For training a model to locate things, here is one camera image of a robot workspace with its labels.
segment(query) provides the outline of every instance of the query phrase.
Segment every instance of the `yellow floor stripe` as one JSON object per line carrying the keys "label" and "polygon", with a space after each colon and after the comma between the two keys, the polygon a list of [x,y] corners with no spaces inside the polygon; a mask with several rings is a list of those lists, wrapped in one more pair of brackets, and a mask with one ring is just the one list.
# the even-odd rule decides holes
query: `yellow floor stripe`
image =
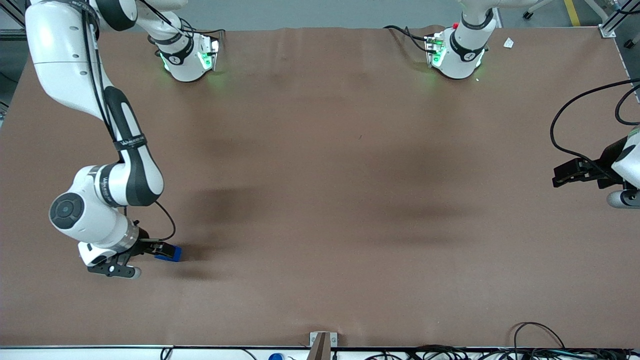
{"label": "yellow floor stripe", "polygon": [[569,19],[571,19],[571,25],[580,26],[580,19],[578,19],[578,13],[575,12],[575,6],[573,5],[573,0],[564,0],[564,5],[566,6],[566,12],[569,13]]}

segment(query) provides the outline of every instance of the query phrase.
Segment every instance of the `gray floor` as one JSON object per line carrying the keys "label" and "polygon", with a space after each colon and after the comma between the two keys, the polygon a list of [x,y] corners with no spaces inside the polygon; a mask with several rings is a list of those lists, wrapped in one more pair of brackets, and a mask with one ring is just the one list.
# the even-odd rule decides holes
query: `gray floor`
{"label": "gray floor", "polygon": [[[593,26],[600,18],[582,0],[573,0],[582,26]],[[500,11],[506,28],[538,28],[571,26],[564,1],[554,1],[537,10],[525,21],[525,9]],[[227,30],[269,30],[278,28],[342,27],[381,28],[395,24],[421,28],[430,24],[449,25],[459,20],[460,6],[453,0],[270,0],[210,1],[191,0],[177,13],[196,28]],[[0,12],[0,28],[17,28]],[[640,16],[627,17],[616,31],[619,48],[632,77],[640,77],[640,45],[625,49],[622,44],[640,31]],[[0,71],[18,80],[26,62],[28,47],[24,42],[0,42]],[[0,101],[10,104],[16,84],[0,76]]]}

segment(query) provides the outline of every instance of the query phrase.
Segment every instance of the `robotic arm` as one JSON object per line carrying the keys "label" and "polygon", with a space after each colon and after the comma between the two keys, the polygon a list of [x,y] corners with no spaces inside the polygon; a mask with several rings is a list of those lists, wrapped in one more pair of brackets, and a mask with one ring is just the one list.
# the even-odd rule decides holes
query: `robotic arm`
{"label": "robotic arm", "polygon": [[100,29],[121,31],[137,21],[170,59],[165,68],[176,79],[196,80],[212,69],[217,43],[214,49],[211,38],[182,31],[181,20],[169,11],[186,1],[156,2],[171,24],[136,0],[39,0],[26,12],[29,50],[43,89],[62,105],[104,121],[119,154],[116,163],[82,168],[49,210],[51,224],[79,242],[89,271],[106,276],[140,276],[127,265],[131,256],[149,253],[171,261],[180,256],[180,248],[149,240],[118,210],[155,203],[164,182],[131,104],[105,74],[97,47]]}
{"label": "robotic arm", "polygon": [[593,164],[582,158],[556,167],[554,188],[576,181],[597,181],[600,189],[622,185],[622,190],[607,196],[610,206],[617,209],[640,209],[640,127],[636,126],[626,138],[607,146]]}
{"label": "robotic arm", "polygon": [[538,0],[457,0],[462,18],[455,28],[436,33],[427,41],[430,66],[453,79],[464,79],[480,66],[487,40],[496,27],[492,8],[530,6]]}

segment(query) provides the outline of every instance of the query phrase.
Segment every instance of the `brown paper sheet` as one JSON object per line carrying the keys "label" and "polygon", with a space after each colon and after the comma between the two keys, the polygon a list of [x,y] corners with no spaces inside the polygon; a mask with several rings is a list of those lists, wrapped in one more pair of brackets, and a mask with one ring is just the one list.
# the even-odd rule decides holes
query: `brown paper sheet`
{"label": "brown paper sheet", "polygon": [[[145,35],[103,34],[184,249],[135,258],[137,281],[89,274],[50,225],[76,171],[116,152],[28,65],[0,131],[0,343],[296,345],[321,329],[341,345],[510,345],[514,324],[538,321],[571,347],[636,346],[638,213],[595,183],[551,184],[571,156],[550,121],[626,78],[615,43],[500,29],[490,45],[452,81],[387,30],[230,32],[219,72],[179,83]],[[558,141],[597,158],[628,131],[613,118],[626,90],[570,108]],[[129,214],[170,232],[156,207]]]}

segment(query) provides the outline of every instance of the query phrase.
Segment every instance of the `blue object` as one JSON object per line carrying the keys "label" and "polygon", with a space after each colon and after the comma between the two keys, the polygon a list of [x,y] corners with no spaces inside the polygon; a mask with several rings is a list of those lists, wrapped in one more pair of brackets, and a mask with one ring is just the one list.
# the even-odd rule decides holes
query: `blue object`
{"label": "blue object", "polygon": [[180,261],[180,255],[182,255],[182,248],[178,246],[173,246],[173,247],[175,247],[175,252],[173,253],[172,258],[169,258],[168,256],[163,256],[163,255],[155,255],[154,258],[165,260],[165,261],[173,261],[174,263],[177,263],[178,261]]}

